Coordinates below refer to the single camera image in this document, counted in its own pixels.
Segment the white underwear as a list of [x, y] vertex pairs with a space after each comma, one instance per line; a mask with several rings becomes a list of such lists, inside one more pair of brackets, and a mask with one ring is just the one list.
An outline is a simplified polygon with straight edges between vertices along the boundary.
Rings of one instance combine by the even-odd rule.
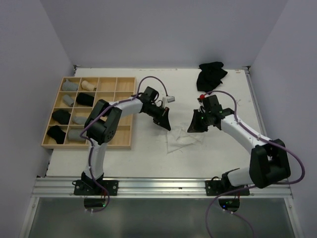
[[172, 153], [189, 145], [201, 144], [205, 135], [203, 133], [188, 133], [182, 126], [175, 126], [167, 132], [167, 153]]

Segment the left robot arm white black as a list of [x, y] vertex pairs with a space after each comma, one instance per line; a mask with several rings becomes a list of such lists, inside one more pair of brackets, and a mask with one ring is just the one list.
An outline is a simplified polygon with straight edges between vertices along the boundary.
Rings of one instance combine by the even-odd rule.
[[155, 89], [147, 87], [144, 92], [121, 101], [97, 101], [80, 134], [90, 146], [87, 165], [81, 178], [72, 183], [75, 186], [75, 195], [117, 195], [118, 181], [104, 180], [103, 166], [107, 145], [114, 138], [121, 118], [145, 113], [152, 117], [154, 124], [168, 131], [171, 130], [169, 108], [155, 103], [158, 94]]

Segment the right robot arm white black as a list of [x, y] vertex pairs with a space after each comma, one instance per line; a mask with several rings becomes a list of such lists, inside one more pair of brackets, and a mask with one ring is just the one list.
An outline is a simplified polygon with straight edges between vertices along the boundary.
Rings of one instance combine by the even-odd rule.
[[233, 194], [238, 188], [255, 185], [265, 188], [291, 175], [284, 142], [271, 140], [242, 121], [230, 108], [224, 109], [216, 95], [198, 98], [200, 107], [194, 110], [188, 133], [204, 133], [213, 126], [234, 138], [250, 154], [249, 166], [237, 168], [222, 174], [215, 183], [225, 194]]

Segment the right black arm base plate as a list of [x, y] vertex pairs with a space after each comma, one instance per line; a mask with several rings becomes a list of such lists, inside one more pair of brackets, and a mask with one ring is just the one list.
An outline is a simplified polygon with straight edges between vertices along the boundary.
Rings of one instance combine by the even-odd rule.
[[227, 178], [213, 177], [205, 180], [205, 190], [207, 196], [218, 196], [225, 194], [225, 196], [249, 196], [250, 190], [243, 185], [233, 186]]

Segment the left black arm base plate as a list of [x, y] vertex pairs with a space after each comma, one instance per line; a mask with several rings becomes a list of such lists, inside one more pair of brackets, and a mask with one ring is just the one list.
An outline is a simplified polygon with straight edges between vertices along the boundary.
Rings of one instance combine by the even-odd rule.
[[89, 181], [84, 182], [80, 179], [72, 182], [74, 186], [74, 195], [83, 196], [98, 196], [104, 195], [105, 189], [108, 191], [109, 196], [117, 196], [118, 191], [118, 181], [117, 180], [100, 180], [97, 183], [102, 186], [98, 186], [95, 182]]

